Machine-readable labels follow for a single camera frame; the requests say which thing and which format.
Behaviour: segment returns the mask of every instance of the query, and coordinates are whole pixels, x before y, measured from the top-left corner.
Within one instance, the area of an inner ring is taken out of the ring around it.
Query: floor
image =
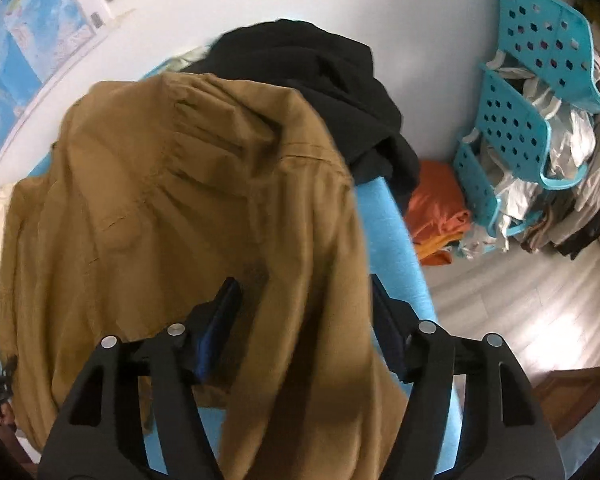
[[[600,366],[600,245],[571,261],[553,251],[508,253],[426,267],[449,333],[506,339],[532,384],[554,369]]]

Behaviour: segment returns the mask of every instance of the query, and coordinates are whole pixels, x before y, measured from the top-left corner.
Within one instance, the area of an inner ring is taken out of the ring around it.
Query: teal plastic basket
[[[472,147],[460,140],[460,146],[453,161],[453,168],[458,178],[458,184],[464,194],[466,206],[471,211],[473,220],[478,225],[487,229],[490,236],[496,236],[496,220],[500,210],[500,197],[484,173],[480,162],[474,155]],[[533,222],[538,220],[540,213],[533,212],[520,224],[507,230],[507,236],[514,236]]]
[[[587,19],[560,0],[500,0],[498,49],[551,86],[556,97],[600,113]]]
[[[475,126],[498,150],[513,175],[537,182],[545,189],[568,189],[587,173],[583,164],[575,178],[554,178],[544,174],[551,126],[540,112],[513,86],[485,65],[480,104]]]

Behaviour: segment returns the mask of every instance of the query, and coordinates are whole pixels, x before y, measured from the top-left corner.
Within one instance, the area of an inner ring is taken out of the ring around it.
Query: orange towel
[[[451,263],[448,254],[439,254],[444,252],[440,249],[461,239],[471,228],[471,212],[464,205],[450,165],[433,160],[420,162],[420,185],[411,197],[404,221],[421,263]]]

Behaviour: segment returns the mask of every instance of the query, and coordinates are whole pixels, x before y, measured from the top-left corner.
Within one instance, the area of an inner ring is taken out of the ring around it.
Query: silver screw head
[[[487,343],[489,343],[491,346],[502,346],[503,342],[504,341],[498,334],[487,334]]]
[[[108,335],[105,338],[103,338],[102,341],[100,342],[100,345],[103,348],[113,348],[117,344],[118,344],[118,338],[114,335]]]
[[[436,324],[432,321],[421,321],[418,328],[422,333],[433,334],[436,331]]]
[[[174,323],[167,329],[167,334],[177,336],[184,334],[185,328],[182,323]]]

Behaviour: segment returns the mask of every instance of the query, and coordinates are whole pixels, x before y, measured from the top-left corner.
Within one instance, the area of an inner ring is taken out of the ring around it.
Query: white wall
[[[477,62],[494,53],[498,19],[497,0],[114,0],[111,7],[114,15],[135,10],[33,112],[0,162],[0,184],[26,176],[92,83],[135,80],[226,30],[280,17],[371,46],[376,75],[404,115],[403,135],[421,157],[447,158],[455,133],[473,122]]]

